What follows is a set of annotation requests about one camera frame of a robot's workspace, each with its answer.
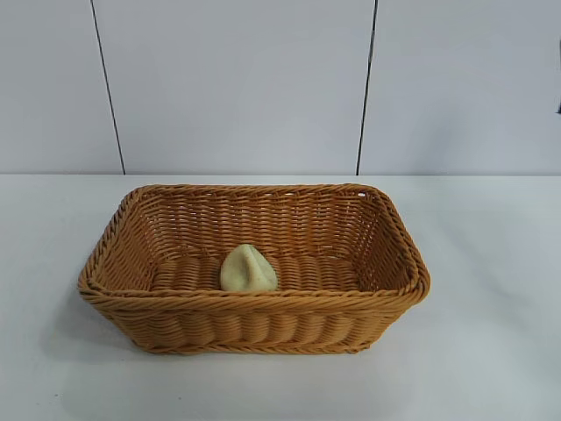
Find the tan wicker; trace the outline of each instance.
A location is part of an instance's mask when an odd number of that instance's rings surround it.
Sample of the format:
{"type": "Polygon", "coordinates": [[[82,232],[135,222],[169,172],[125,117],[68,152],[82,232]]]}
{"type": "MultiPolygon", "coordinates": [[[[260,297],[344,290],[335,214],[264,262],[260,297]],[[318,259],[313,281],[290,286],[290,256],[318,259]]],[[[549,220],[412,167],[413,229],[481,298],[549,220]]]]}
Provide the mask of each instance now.
{"type": "Polygon", "coordinates": [[[136,189],[79,280],[86,301],[153,353],[356,353],[429,287],[390,199],[354,184],[136,189]],[[279,290],[219,289],[240,243],[272,263],[279,290]]]}

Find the gray wall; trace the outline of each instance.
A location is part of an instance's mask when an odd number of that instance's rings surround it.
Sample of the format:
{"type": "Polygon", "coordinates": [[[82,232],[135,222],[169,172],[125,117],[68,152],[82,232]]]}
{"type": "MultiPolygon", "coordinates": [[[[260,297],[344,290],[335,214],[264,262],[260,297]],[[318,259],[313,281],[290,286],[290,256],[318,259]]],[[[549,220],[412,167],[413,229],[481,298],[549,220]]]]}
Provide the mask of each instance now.
{"type": "MultiPolygon", "coordinates": [[[[94,0],[127,173],[354,174],[374,0],[94,0]]],[[[561,2],[380,0],[361,174],[561,174],[561,2]]],[[[121,172],[89,1],[0,5],[0,173],[121,172]]]]}

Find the white surface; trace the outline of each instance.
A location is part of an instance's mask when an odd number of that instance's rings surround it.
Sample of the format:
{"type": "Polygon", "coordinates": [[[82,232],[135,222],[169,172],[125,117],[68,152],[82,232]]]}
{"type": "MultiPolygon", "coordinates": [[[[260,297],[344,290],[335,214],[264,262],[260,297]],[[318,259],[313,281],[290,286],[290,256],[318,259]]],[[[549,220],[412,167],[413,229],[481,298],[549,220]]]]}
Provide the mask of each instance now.
{"type": "Polygon", "coordinates": [[[128,174],[354,174],[373,0],[95,0],[128,174]]]}
{"type": "Polygon", "coordinates": [[[561,2],[389,0],[361,174],[561,175],[561,2]]]}
{"type": "Polygon", "coordinates": [[[88,1],[0,4],[0,173],[121,164],[88,1]]]}
{"type": "Polygon", "coordinates": [[[561,419],[561,178],[0,176],[0,414],[18,420],[561,419]],[[357,355],[158,356],[78,296],[121,198],[177,183],[363,182],[427,299],[357,355]]]}

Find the white table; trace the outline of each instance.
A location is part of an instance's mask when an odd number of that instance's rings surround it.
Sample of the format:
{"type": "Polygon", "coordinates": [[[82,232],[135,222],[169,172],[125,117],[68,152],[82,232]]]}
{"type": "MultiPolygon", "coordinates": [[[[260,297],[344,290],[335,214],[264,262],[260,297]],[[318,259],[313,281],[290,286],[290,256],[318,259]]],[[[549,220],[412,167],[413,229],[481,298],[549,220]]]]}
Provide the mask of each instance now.
{"type": "Polygon", "coordinates": [[[555,177],[2,175],[0,419],[559,420],[559,208],[555,177]],[[76,278],[129,190],[178,182],[375,185],[432,290],[357,355],[143,353],[76,278]]]}

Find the yellow dumpling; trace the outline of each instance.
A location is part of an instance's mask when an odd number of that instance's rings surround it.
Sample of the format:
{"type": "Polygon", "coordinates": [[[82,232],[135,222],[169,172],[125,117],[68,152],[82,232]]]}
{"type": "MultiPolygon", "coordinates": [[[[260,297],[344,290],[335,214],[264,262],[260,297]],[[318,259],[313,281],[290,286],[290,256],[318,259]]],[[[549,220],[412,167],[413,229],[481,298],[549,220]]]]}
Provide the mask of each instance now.
{"type": "Polygon", "coordinates": [[[224,291],[274,291],[277,274],[263,254],[251,244],[234,248],[220,270],[220,287],[224,291]]]}

